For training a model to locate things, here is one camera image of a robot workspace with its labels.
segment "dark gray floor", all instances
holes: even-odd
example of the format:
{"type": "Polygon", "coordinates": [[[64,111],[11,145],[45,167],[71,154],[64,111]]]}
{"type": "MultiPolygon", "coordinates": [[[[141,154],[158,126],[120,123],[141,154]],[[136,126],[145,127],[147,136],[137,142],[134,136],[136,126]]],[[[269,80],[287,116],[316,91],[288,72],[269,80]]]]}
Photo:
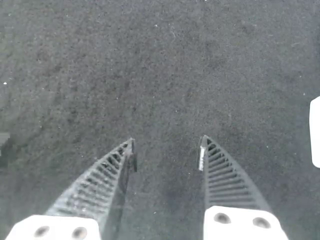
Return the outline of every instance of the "dark gray floor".
{"type": "Polygon", "coordinates": [[[0,132],[13,146],[0,237],[132,136],[139,171],[119,239],[199,239],[207,134],[290,239],[320,239],[308,124],[319,10],[318,0],[1,0],[0,132]]]}

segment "mounting hole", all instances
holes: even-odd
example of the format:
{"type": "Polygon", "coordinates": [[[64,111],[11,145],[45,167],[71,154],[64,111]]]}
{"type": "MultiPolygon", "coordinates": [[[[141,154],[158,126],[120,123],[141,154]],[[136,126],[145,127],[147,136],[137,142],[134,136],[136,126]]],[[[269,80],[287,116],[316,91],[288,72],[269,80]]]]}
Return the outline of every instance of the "mounting hole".
{"type": "Polygon", "coordinates": [[[221,223],[221,224],[230,224],[231,223],[230,217],[228,217],[228,215],[226,215],[224,213],[217,213],[214,216],[214,220],[218,223],[221,223]]]}
{"type": "Polygon", "coordinates": [[[271,228],[270,223],[262,217],[256,217],[255,219],[253,219],[253,225],[263,229],[271,228]]]}
{"type": "Polygon", "coordinates": [[[84,239],[86,236],[87,236],[87,229],[85,229],[82,226],[77,227],[72,233],[72,238],[77,240],[84,239]]]}
{"type": "Polygon", "coordinates": [[[49,232],[49,229],[49,226],[41,226],[35,231],[34,236],[36,238],[41,238],[49,232]]]}

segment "white object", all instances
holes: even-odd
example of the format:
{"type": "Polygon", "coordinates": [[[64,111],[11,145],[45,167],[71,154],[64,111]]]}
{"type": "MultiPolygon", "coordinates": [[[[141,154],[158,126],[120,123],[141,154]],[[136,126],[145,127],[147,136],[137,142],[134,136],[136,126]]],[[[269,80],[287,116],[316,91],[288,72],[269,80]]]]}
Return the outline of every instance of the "white object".
{"type": "Polygon", "coordinates": [[[320,96],[310,103],[309,126],[312,163],[320,168],[320,96]]]}
{"type": "Polygon", "coordinates": [[[206,148],[203,146],[200,146],[200,159],[199,159],[199,167],[198,169],[200,171],[204,170],[204,164],[205,164],[205,152],[206,152],[206,148]]]}
{"type": "Polygon", "coordinates": [[[261,210],[212,206],[205,211],[204,240],[288,240],[279,220],[261,210]]]}
{"type": "Polygon", "coordinates": [[[32,215],[16,223],[5,240],[101,240],[94,219],[32,215]]]}

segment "dark object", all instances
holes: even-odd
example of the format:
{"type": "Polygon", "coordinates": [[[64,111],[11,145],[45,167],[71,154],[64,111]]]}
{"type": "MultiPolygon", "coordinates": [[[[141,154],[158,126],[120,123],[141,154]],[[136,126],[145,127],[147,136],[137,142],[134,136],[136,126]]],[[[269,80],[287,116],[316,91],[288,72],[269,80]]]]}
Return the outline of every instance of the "dark object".
{"type": "Polygon", "coordinates": [[[95,219],[102,239],[116,239],[131,168],[137,169],[132,138],[94,163],[45,214],[95,219]]]}
{"type": "Polygon", "coordinates": [[[0,157],[1,157],[2,150],[6,147],[9,139],[10,139],[9,133],[7,133],[7,132],[0,133],[0,157]]]}
{"type": "Polygon", "coordinates": [[[0,169],[8,167],[8,150],[10,147],[10,134],[0,133],[0,169]]]}
{"type": "Polygon", "coordinates": [[[272,212],[240,165],[214,140],[200,140],[199,169],[204,172],[205,208],[224,206],[272,212]]]}

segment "gray carpet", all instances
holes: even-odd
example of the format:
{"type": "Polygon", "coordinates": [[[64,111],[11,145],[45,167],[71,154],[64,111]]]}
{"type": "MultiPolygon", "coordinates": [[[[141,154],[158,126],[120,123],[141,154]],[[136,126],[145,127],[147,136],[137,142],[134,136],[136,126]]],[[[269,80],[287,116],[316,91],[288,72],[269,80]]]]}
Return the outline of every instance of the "gray carpet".
{"type": "Polygon", "coordinates": [[[0,0],[0,237],[131,136],[119,239],[201,239],[207,134],[291,240],[320,239],[319,26],[318,0],[0,0]]]}

